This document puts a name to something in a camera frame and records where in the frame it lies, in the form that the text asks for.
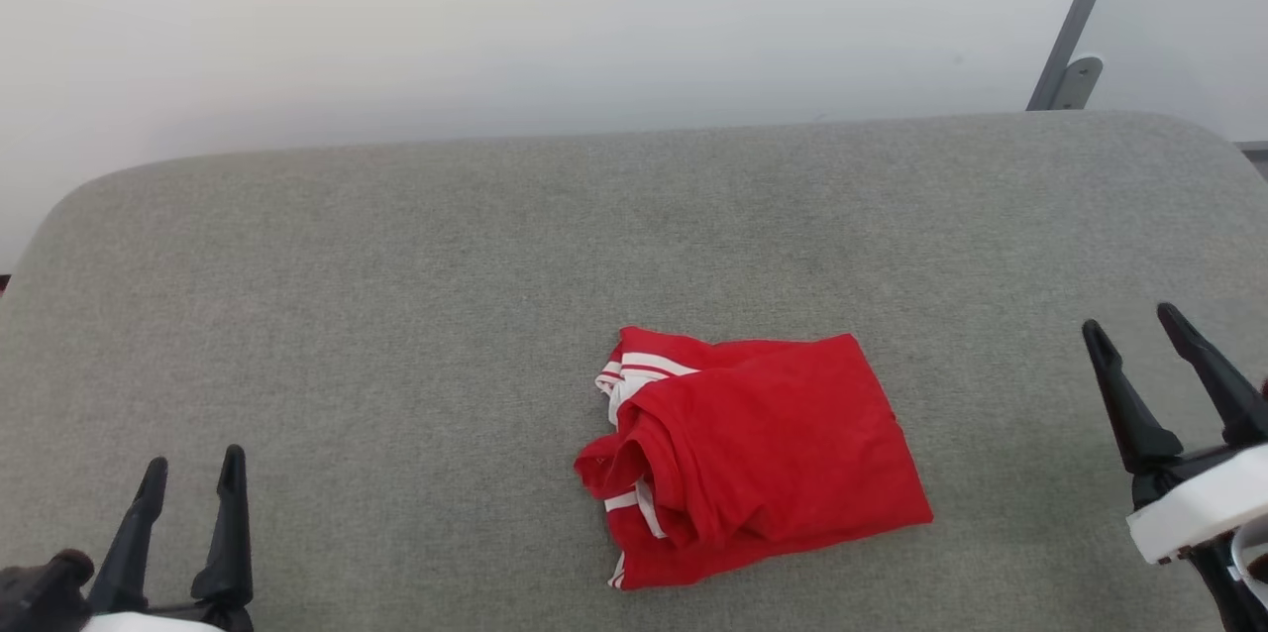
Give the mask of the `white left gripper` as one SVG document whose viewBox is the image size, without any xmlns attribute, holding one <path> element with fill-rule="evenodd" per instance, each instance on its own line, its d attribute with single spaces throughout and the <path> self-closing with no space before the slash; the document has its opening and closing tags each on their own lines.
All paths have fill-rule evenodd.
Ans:
<svg viewBox="0 0 1268 632">
<path fill-rule="evenodd" d="M 198 602 L 153 607 L 145 583 L 166 484 L 167 459 L 155 457 L 95 575 L 89 605 L 96 614 L 82 632 L 257 632 L 246 609 L 254 600 L 254 563 L 243 448 L 231 444 L 224 452 L 216 527 L 205 566 L 191 583 Z"/>
</svg>

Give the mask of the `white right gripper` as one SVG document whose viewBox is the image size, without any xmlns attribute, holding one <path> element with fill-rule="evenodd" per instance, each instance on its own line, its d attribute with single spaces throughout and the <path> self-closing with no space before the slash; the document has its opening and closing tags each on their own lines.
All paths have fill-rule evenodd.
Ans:
<svg viewBox="0 0 1268 632">
<path fill-rule="evenodd" d="M 1146 563 L 1161 563 L 1183 548 L 1268 518 L 1268 398 L 1173 303 L 1158 305 L 1156 316 L 1174 352 L 1200 376 L 1222 424 L 1224 443 L 1231 448 L 1260 445 L 1236 453 L 1129 514 L 1129 537 Z M 1110 334 L 1090 319 L 1083 322 L 1082 336 L 1123 470 L 1142 475 L 1177 462 L 1186 447 L 1137 396 Z"/>
</svg>

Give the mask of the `red shirt with white stripes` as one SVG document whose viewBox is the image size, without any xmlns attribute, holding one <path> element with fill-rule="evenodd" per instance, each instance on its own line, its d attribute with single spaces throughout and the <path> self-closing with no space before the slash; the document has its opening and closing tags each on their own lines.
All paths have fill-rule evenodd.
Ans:
<svg viewBox="0 0 1268 632">
<path fill-rule="evenodd" d="M 692 585 L 935 518 L 851 334 L 708 343 L 624 327 L 596 387 L 612 431 L 574 471 L 618 547 L 611 588 Z"/>
</svg>

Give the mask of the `grey post mounting bracket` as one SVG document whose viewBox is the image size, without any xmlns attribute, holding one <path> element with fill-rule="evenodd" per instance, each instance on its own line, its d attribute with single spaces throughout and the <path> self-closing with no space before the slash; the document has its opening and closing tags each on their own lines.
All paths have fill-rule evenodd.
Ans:
<svg viewBox="0 0 1268 632">
<path fill-rule="evenodd" d="M 1049 110 L 1083 110 L 1096 90 L 1098 77 L 1104 72 L 1104 60 L 1097 55 L 1083 55 L 1068 63 L 1049 102 Z"/>
</svg>

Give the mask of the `grey fabric sofa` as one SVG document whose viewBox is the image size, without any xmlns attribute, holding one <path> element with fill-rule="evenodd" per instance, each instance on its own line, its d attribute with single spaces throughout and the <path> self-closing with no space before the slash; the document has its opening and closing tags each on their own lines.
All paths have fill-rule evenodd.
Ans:
<svg viewBox="0 0 1268 632">
<path fill-rule="evenodd" d="M 1187 445 L 1156 320 L 1268 376 L 1268 180 L 1200 126 L 1025 113 L 172 159 L 55 206 L 0 297 L 0 569 L 100 560 L 170 461 L 186 599 L 230 444 L 264 632 L 1221 632 L 1144 563 L 1082 322 Z M 607 588 L 574 456 L 620 327 L 852 332 L 935 522 Z"/>
</svg>

